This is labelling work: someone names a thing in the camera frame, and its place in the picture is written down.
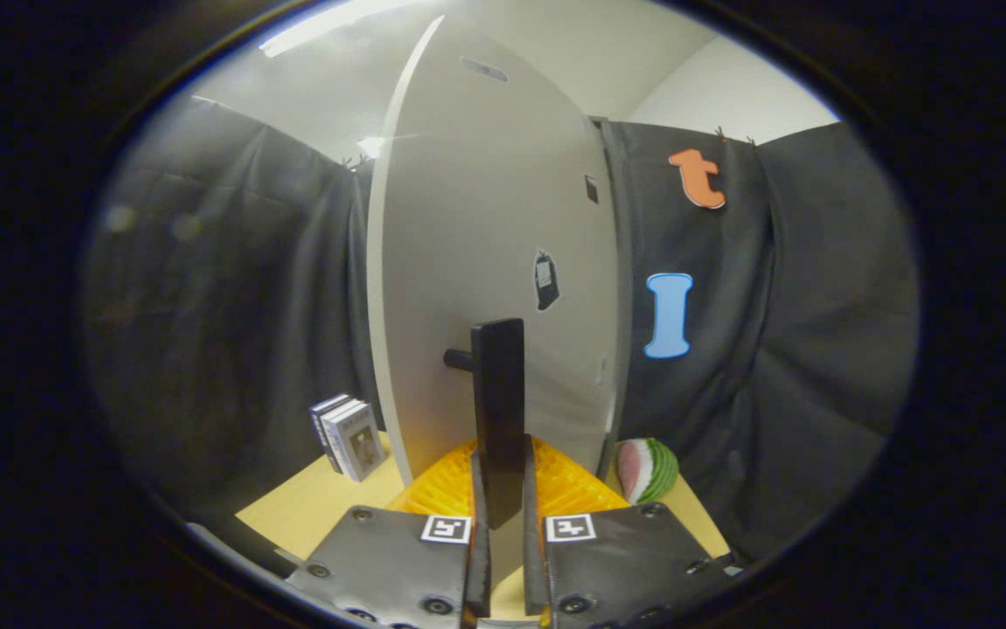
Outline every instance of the screw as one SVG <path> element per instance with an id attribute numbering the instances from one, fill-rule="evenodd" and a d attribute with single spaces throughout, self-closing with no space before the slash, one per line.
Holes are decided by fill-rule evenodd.
<path id="1" fill-rule="evenodd" d="M 702 570 L 709 566 L 709 562 L 698 560 L 691 563 L 689 566 L 685 567 L 685 574 L 696 574 L 701 573 Z"/>
<path id="2" fill-rule="evenodd" d="M 319 563 L 311 563 L 311 565 L 308 565 L 305 570 L 308 570 L 308 573 L 318 579 L 327 579 L 332 577 L 332 571 L 319 565 Z"/>
<path id="3" fill-rule="evenodd" d="M 453 613 L 453 606 L 448 604 L 448 601 L 441 599 L 427 599 L 423 602 L 422 606 L 427 612 L 435 613 L 437 616 L 447 616 Z"/>
<path id="4" fill-rule="evenodd" d="M 563 613 L 582 613 L 593 606 L 592 601 L 584 597 L 569 597 L 558 604 L 558 609 Z"/>
<path id="5" fill-rule="evenodd" d="M 361 609 L 348 609 L 346 610 L 346 612 L 352 614 L 352 616 L 358 616 L 360 618 L 363 618 L 364 620 L 370 620 L 371 622 L 375 622 L 374 616 L 371 616 L 370 613 L 363 612 L 363 610 Z"/>

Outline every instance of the book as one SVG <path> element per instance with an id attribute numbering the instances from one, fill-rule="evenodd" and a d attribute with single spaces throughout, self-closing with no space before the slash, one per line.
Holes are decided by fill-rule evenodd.
<path id="1" fill-rule="evenodd" d="M 328 457 L 328 463 L 332 466 L 333 471 L 336 473 L 343 473 L 340 467 L 340 462 L 336 460 L 335 454 L 332 453 L 332 445 L 328 443 L 328 433 L 324 430 L 324 422 L 321 421 L 321 415 L 331 414 L 344 403 L 352 401 L 351 398 L 347 397 L 347 394 L 336 395 L 335 398 L 330 398 L 316 404 L 314 407 L 310 407 L 308 410 L 308 417 L 313 420 L 313 427 L 316 429 L 316 437 L 321 440 L 321 447 L 324 447 L 324 455 Z"/>
<path id="2" fill-rule="evenodd" d="M 343 404 L 321 420 L 328 443 L 348 478 L 359 482 L 386 460 L 387 451 L 379 442 L 379 429 L 370 404 L 358 400 Z"/>
<path id="3" fill-rule="evenodd" d="M 346 475 L 348 478 L 351 478 L 351 473 L 347 470 L 347 451 L 344 449 L 343 443 L 340 442 L 339 435 L 331 428 L 330 420 L 340 417 L 341 414 L 346 414 L 347 411 L 355 409 L 361 404 L 363 402 L 355 398 L 348 398 L 347 401 L 342 402 L 339 406 L 320 415 L 321 430 L 324 431 L 325 437 L 328 438 L 328 458 L 335 461 L 336 466 L 340 469 L 340 473 Z"/>

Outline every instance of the bolt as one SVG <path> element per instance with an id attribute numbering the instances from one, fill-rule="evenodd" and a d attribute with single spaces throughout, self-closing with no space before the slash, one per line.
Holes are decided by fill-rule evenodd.
<path id="1" fill-rule="evenodd" d="M 646 612 L 640 613 L 636 620 L 639 622 L 651 620 L 651 618 L 659 616 L 659 614 L 663 612 L 666 612 L 666 608 L 663 606 L 654 606 L 653 608 L 646 610 Z"/>
<path id="2" fill-rule="evenodd" d="M 308 573 L 318 579 L 327 579 L 332 577 L 332 571 L 319 565 L 319 563 L 311 563 L 311 565 L 308 565 L 305 570 L 308 570 Z"/>
<path id="3" fill-rule="evenodd" d="M 352 614 L 352 616 L 358 616 L 360 618 L 363 618 L 364 620 L 370 620 L 371 622 L 375 622 L 374 616 L 371 616 L 370 613 L 363 612 L 363 610 L 361 609 L 348 609 L 346 610 L 346 612 Z"/>
<path id="4" fill-rule="evenodd" d="M 666 506 L 663 506 L 662 502 L 647 502 L 646 505 L 643 505 L 642 509 L 639 509 L 639 512 L 643 513 L 646 517 L 656 517 L 665 509 Z"/>
<path id="5" fill-rule="evenodd" d="M 423 602 L 422 606 L 427 612 L 435 613 L 437 616 L 447 616 L 453 613 L 453 606 L 448 604 L 448 601 L 441 599 L 427 599 Z"/>
<path id="6" fill-rule="evenodd" d="M 695 562 L 691 563 L 689 566 L 685 567 L 685 574 L 701 573 L 701 571 L 704 570 L 704 569 L 706 569 L 708 566 L 709 566 L 709 562 L 707 562 L 707 561 L 703 561 L 703 560 L 695 561 Z"/>
<path id="7" fill-rule="evenodd" d="M 558 609 L 563 613 L 582 613 L 593 606 L 592 601 L 584 597 L 567 597 L 558 604 Z"/>

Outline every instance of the wooden table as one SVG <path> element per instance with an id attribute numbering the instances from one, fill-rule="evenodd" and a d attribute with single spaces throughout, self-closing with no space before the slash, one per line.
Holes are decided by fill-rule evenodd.
<path id="1" fill-rule="evenodd" d="M 382 446 L 390 453 L 387 434 L 379 433 Z M 614 471 L 605 482 L 623 494 Z M 352 482 L 335 473 L 328 459 L 320 457 L 310 466 L 246 506 L 235 517 L 262 533 L 283 551 L 305 559 L 316 549 L 352 505 L 384 508 L 398 496 L 402 482 L 392 457 L 379 465 L 362 482 Z M 729 553 L 724 538 L 711 521 L 696 494 L 678 477 L 674 488 L 662 499 L 704 549 L 716 558 Z M 519 620 L 523 612 L 522 569 L 515 571 L 492 590 L 492 617 Z"/>

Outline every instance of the watermelon slice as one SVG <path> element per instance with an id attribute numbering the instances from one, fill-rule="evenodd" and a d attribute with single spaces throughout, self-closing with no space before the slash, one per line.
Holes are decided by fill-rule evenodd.
<path id="1" fill-rule="evenodd" d="M 616 473 L 628 502 L 651 502 L 674 487 L 678 457 L 658 439 L 630 439 L 619 445 Z"/>

